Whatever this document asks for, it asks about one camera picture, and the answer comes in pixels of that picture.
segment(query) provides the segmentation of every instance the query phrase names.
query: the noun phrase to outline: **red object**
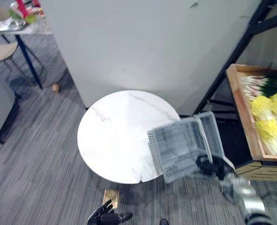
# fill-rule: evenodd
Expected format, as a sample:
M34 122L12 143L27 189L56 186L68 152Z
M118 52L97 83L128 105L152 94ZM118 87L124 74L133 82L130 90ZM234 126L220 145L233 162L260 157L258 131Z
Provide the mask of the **red object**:
M28 11L26 10L26 7L22 0L16 0L18 4L18 9L22 12L23 17L25 18L28 15Z
M40 3L38 0L32 0L33 7L40 7Z

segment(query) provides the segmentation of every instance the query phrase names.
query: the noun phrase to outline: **chair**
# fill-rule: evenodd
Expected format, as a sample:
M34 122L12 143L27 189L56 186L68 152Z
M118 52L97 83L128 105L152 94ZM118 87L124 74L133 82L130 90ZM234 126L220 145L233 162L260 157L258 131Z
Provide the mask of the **chair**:
M30 78L19 68L17 63L12 59L12 56L15 53L16 49L17 42L0 45L0 62L3 61L4 64L9 68L9 70L12 71L10 66L6 63L6 60L10 60L13 63L13 65L17 68L17 70L26 78L27 82L31 86L33 86L33 83L30 80Z
M4 7L0 7L0 21L4 21L8 18L9 18L8 9L4 8ZM13 65L17 68L17 70L26 78L27 82L31 86L33 86L33 83L30 80L30 78L20 69L20 67L17 65L17 63L12 59L12 56L15 53L17 47L18 47L17 42L0 45L0 62L1 61L4 62L4 64L9 68L9 70L12 71L12 69L6 62L6 60L10 60L13 63ZM39 62L39 64L43 68L42 70L44 70L45 67L40 62L40 60L37 58L37 56L29 49L28 46L25 46L25 47L34 56L34 58Z

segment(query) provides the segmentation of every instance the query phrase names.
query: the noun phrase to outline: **shoe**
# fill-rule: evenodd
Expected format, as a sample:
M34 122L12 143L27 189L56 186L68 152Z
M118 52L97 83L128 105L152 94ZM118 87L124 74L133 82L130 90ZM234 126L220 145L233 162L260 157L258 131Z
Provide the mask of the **shoe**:
M162 219L159 223L159 225L169 225L168 221L166 219Z

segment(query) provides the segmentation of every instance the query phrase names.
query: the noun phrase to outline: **wooden crate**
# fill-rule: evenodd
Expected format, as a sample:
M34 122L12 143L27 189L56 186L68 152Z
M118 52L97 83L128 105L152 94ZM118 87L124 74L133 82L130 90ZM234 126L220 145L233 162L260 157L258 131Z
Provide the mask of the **wooden crate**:
M274 180L277 181L277 166L265 166L260 162L253 162L236 169L240 177L247 180Z
M241 84L242 77L263 75L265 71L265 68L231 64L227 69L227 76L252 158L262 161L277 161L277 156L267 155L264 152L248 99L243 92L243 86Z

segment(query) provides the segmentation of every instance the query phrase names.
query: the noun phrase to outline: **table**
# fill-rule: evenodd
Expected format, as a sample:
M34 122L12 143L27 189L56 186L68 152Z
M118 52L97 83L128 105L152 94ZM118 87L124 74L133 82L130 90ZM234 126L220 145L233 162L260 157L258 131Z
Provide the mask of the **table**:
M32 23L30 25L28 25L26 28L22 29L22 30L17 30L17 31L2 31L0 32L0 34L3 36L3 38L9 43L8 39L4 36L6 34L13 34L15 35L15 38L18 42L18 45L20 46L21 48L21 51L22 51L22 54L24 55L27 63L28 63L28 66L31 70L31 73L33 74L33 77L36 81L36 83L38 84L38 86L40 87L40 89L42 89L42 85L41 85L41 82L40 82L40 79L33 67L33 64L31 62L31 59L29 58L28 56L28 53L26 51L26 49L28 49L28 51L31 52L31 50L27 47L27 45L22 41L20 35L30 35L30 34L41 34L41 35L52 35L53 32L51 31L50 27L48 26L48 24L46 23L46 20L45 18L41 18L41 17L38 17L38 20L36 23Z
M78 128L84 162L99 176L124 184L152 180L156 172L147 131L180 120L162 98L138 90L119 91L95 102Z

